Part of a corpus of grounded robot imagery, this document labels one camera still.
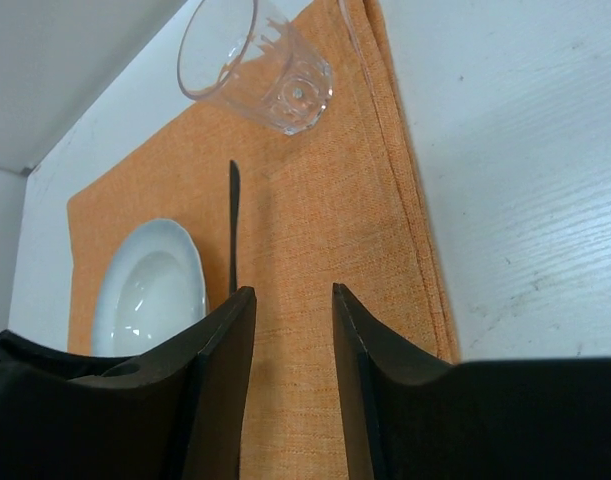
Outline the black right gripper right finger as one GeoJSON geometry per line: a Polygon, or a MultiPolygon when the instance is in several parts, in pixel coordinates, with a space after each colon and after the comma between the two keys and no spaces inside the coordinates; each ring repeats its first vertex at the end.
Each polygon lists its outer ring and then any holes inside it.
{"type": "Polygon", "coordinates": [[[332,289],[353,479],[611,479],[611,358],[449,364],[332,289]]]}

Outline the black metal knife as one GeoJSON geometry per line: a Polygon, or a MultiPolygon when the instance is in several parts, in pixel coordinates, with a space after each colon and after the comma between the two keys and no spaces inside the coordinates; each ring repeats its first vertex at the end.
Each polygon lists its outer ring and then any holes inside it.
{"type": "Polygon", "coordinates": [[[229,294],[233,295],[238,289],[237,282],[237,229],[240,206],[240,171],[234,160],[229,162],[229,202],[230,202],[230,268],[229,268],[229,294]]]}

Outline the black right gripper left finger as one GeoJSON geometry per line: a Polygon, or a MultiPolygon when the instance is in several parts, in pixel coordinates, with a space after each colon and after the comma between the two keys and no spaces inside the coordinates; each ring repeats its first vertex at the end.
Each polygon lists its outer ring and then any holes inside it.
{"type": "Polygon", "coordinates": [[[243,287],[131,357],[0,333],[0,479],[236,479],[256,324],[243,287]]]}

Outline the orange cloth placemat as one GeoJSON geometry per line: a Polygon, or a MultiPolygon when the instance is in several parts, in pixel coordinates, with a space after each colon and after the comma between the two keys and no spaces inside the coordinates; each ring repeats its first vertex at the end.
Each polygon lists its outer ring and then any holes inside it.
{"type": "Polygon", "coordinates": [[[171,218],[191,234],[210,304],[225,299],[228,170],[239,165],[238,278],[257,296],[246,479],[348,475],[334,284],[347,285],[424,350],[447,361],[458,357],[380,5],[316,1],[295,25],[333,70],[330,105],[312,129],[285,136],[197,104],[68,203],[68,347],[88,353],[110,260],[150,219],[171,218]]]}

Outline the white ceramic plate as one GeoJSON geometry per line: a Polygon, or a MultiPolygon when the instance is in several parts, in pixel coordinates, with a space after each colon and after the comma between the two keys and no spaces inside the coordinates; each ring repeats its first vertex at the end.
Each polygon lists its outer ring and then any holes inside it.
{"type": "Polygon", "coordinates": [[[106,270],[91,330],[91,354],[131,357],[200,322],[209,312],[201,257],[179,223],[138,226],[106,270]]]}

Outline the clear drinking glass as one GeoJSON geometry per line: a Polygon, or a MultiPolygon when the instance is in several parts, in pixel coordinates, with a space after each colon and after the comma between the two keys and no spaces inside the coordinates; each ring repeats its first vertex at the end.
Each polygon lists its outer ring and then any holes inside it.
{"type": "Polygon", "coordinates": [[[346,1],[200,1],[180,42],[183,94],[281,135],[319,127],[367,93],[346,1]]]}

